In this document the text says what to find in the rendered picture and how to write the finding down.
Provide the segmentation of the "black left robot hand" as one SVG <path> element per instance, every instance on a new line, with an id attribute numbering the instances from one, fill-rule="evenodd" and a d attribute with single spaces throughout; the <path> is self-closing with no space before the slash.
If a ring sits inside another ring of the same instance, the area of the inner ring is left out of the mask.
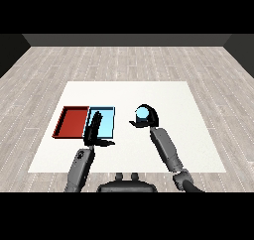
<path id="1" fill-rule="evenodd" d="M 90 125 L 85 127 L 83 137 L 83 142 L 85 146 L 107 147 L 114 145 L 114 142 L 112 141 L 101 140 L 97 138 L 101 120 L 102 120 L 101 113 L 99 111 L 96 111 L 93 115 Z"/>

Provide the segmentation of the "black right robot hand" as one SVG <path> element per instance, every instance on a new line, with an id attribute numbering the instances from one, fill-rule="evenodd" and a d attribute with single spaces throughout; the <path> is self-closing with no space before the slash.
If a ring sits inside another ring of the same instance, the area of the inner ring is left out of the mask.
<path id="1" fill-rule="evenodd" d="M 148 121 L 137 123 L 135 120 L 135 121 L 129 121 L 129 123 L 132 124 L 136 128 L 158 127 L 159 126 L 159 117 L 158 117 L 156 110 L 148 104 L 141 104 L 139 107 L 146 107 L 149 110 Z"/>

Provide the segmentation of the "small blue can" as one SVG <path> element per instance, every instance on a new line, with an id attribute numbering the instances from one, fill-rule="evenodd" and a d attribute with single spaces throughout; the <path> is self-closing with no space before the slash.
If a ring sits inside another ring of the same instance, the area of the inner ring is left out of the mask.
<path id="1" fill-rule="evenodd" d="M 139 107 L 136 110 L 136 122 L 147 122 L 149 116 L 149 110 L 146 107 Z"/>

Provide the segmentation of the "light blue shallow open box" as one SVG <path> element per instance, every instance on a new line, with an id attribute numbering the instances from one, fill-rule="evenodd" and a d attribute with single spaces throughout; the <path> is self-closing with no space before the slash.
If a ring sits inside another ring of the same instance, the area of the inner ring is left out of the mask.
<path id="1" fill-rule="evenodd" d="M 90 106 L 84 126 L 89 126 L 93 115 L 99 112 L 102 115 L 98 129 L 98 139 L 112 139 L 114 131 L 115 108 L 113 106 Z"/>

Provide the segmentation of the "red shallow open box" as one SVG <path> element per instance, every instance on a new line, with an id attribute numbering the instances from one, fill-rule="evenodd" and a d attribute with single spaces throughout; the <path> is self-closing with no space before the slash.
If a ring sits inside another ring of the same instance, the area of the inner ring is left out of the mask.
<path id="1" fill-rule="evenodd" d="M 55 139 L 81 139 L 88 109 L 88 106 L 65 106 L 52 137 Z"/>

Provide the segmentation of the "dark grey robot body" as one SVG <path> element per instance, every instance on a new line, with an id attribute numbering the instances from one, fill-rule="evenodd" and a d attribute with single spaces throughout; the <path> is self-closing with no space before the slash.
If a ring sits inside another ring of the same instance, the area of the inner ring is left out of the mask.
<path id="1" fill-rule="evenodd" d="M 137 173 L 131 174 L 130 180 L 124 180 L 122 173 L 115 175 L 115 180 L 101 184 L 97 192 L 157 192 L 153 184 L 139 180 Z"/>

